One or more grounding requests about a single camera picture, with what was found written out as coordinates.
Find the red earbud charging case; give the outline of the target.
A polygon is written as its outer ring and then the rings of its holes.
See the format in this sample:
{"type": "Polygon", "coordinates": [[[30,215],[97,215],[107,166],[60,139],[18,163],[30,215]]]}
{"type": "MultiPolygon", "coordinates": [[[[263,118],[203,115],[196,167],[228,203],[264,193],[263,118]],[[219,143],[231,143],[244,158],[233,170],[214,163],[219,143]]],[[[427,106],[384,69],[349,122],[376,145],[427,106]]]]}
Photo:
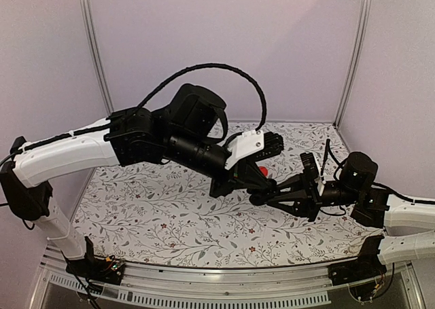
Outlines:
{"type": "Polygon", "coordinates": [[[262,173],[265,177],[268,176],[268,169],[267,169],[266,167],[264,167],[264,166],[260,166],[259,169],[260,169],[261,173],[262,173]]]}

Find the black earbud charging case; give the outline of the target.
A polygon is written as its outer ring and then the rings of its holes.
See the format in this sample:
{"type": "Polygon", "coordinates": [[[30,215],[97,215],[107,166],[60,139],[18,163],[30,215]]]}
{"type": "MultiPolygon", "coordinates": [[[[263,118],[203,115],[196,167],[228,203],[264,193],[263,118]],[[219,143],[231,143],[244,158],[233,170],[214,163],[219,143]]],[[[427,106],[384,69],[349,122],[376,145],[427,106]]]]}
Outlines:
{"type": "Polygon", "coordinates": [[[274,179],[269,179],[266,189],[247,189],[246,192],[252,205],[262,206],[276,196],[277,182],[274,179]]]}

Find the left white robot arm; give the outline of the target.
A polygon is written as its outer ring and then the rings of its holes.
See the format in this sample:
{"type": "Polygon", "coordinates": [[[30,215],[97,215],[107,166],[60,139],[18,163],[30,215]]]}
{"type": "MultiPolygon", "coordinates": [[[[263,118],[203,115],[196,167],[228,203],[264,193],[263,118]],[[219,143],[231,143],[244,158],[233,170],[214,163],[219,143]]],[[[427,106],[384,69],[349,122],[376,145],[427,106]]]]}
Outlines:
{"type": "Polygon", "coordinates": [[[266,191],[273,182],[258,162],[280,154],[283,139],[259,128],[211,137],[216,123],[228,129],[226,103],[214,92],[184,84],[165,107],[112,113],[81,130],[29,143],[18,137],[1,165],[1,188],[15,216],[32,221],[87,278],[101,272],[92,245],[52,199],[50,179],[102,166],[176,162],[211,179],[209,194],[237,189],[266,191]]]}

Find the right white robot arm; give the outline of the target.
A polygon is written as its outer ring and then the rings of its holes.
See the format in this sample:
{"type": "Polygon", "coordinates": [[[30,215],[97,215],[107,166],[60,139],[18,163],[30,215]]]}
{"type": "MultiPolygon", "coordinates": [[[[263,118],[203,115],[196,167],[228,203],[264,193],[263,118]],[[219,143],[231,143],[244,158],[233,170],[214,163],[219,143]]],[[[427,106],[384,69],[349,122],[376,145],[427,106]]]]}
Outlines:
{"type": "Polygon", "coordinates": [[[420,228],[406,236],[367,238],[351,265],[351,273],[365,279],[377,266],[434,256],[434,200],[403,196],[375,182],[378,166],[366,154],[352,152],[339,166],[337,180],[325,181],[312,153],[300,156],[303,172],[278,184],[266,205],[313,221],[323,207],[353,205],[351,218],[369,228],[420,228]]]}

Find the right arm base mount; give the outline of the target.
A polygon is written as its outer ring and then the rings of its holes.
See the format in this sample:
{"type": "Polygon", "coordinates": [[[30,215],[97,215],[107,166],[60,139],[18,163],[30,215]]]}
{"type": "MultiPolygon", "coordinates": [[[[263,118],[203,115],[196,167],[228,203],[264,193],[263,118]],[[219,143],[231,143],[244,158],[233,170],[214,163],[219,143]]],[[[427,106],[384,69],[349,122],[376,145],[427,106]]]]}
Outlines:
{"type": "Polygon", "coordinates": [[[332,284],[344,285],[385,274],[386,265],[378,258],[379,246],[384,238],[382,235],[368,237],[355,259],[329,265],[328,278],[332,284]]]}

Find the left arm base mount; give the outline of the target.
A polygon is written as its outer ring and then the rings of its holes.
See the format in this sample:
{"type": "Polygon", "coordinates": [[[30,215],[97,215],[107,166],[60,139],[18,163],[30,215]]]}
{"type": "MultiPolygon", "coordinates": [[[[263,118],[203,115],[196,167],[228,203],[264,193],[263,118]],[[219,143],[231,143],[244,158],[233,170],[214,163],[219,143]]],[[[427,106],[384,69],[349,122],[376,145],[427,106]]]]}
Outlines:
{"type": "Polygon", "coordinates": [[[111,285],[121,285],[125,261],[114,255],[99,258],[94,255],[94,247],[89,237],[84,237],[86,251],[79,259],[66,258],[67,269],[70,274],[85,278],[91,281],[98,281],[111,285]]]}

